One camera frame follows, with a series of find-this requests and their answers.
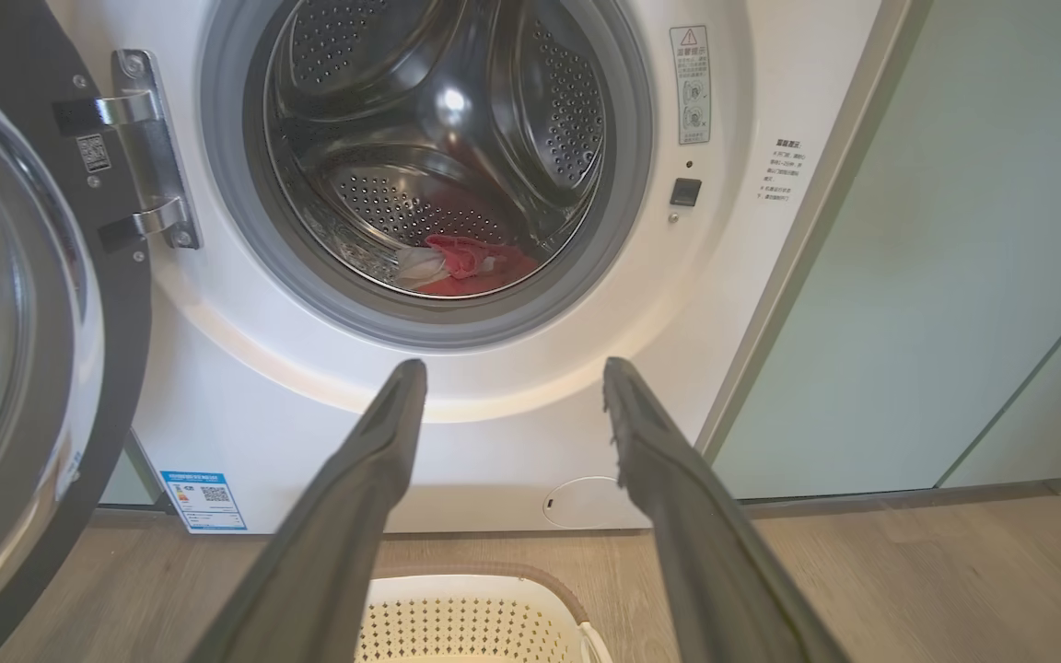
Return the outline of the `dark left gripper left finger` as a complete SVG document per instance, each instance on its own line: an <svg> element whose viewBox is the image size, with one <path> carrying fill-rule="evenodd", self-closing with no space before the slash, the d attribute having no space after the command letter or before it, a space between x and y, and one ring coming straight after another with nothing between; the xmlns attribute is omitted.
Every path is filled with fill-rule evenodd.
<svg viewBox="0 0 1061 663"><path fill-rule="evenodd" d="M407 494L424 361L392 370L190 655L193 662L351 662L392 509Z"/></svg>

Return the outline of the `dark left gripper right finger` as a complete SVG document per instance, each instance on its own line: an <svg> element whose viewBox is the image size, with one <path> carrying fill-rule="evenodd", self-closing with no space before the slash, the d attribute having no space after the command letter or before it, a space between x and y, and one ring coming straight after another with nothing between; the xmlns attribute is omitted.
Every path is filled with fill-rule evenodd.
<svg viewBox="0 0 1061 663"><path fill-rule="evenodd" d="M651 520L685 662L845 662L792 575L626 357L603 366L618 483Z"/></svg>

